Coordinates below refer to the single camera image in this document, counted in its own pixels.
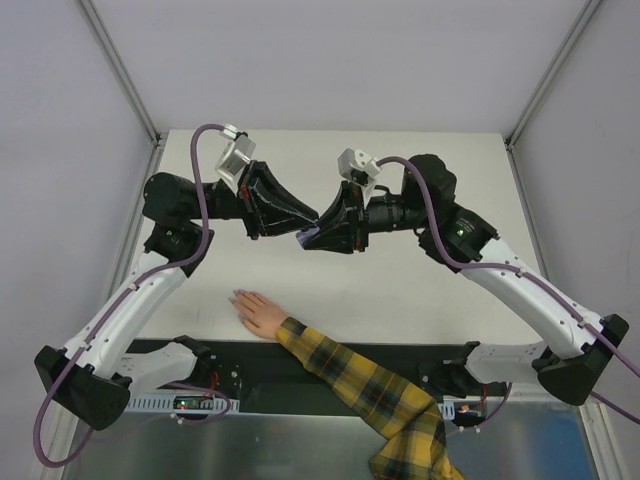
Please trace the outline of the purple nail polish bottle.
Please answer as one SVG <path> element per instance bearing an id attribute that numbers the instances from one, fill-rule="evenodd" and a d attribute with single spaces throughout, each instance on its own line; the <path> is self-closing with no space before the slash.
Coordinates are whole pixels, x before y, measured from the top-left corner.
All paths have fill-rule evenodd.
<path id="1" fill-rule="evenodd" d="M 298 231 L 295 234 L 295 237 L 298 243 L 300 244 L 300 246 L 303 247 L 306 243 L 312 240 L 318 233 L 319 233 L 319 228 L 313 227 L 313 228 L 303 229 Z"/>

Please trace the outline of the yellow plaid sleeve forearm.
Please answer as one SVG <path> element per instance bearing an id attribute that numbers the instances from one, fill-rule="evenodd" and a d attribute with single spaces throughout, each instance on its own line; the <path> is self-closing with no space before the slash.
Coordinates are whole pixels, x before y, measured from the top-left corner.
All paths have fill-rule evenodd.
<path id="1" fill-rule="evenodd" d="M 294 318 L 276 340 L 301 360 L 331 354 L 339 362 L 332 381 L 340 399 L 386 443 L 369 460 L 375 479 L 461 479 L 449 458 L 438 402 L 410 381 L 397 377 Z"/>

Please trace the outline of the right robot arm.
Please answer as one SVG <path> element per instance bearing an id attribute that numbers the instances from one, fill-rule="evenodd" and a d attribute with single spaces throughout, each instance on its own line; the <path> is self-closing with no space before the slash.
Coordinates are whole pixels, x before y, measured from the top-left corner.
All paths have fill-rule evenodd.
<path id="1" fill-rule="evenodd" d="M 343 180 L 316 225 L 297 233 L 307 251 L 363 252 L 371 235 L 412 231 L 437 263 L 492 294 L 541 338 L 526 345 L 466 343 L 430 377 L 435 389 L 459 398 L 484 384 L 541 386 L 581 406 L 629 330 L 617 314 L 602 316 L 562 293 L 528 266 L 488 221 L 456 201 L 456 176 L 436 155 L 377 159 L 347 149 Z"/>

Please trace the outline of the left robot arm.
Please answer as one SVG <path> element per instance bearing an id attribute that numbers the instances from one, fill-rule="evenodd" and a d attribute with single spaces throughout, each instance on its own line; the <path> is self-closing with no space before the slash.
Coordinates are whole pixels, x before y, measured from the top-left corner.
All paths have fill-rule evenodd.
<path id="1" fill-rule="evenodd" d="M 95 431 L 111 426 L 135 397 L 183 382 L 211 386 L 212 353 L 186 335 L 147 354 L 127 353 L 162 303 L 204 260 L 212 220 L 240 220 L 252 240 L 310 228 L 318 213 L 286 190 L 268 165 L 252 160 L 237 185 L 160 172 L 145 184 L 143 215 L 153 223 L 130 276 L 99 313 L 60 348 L 45 346 L 34 363 L 47 394 Z"/>

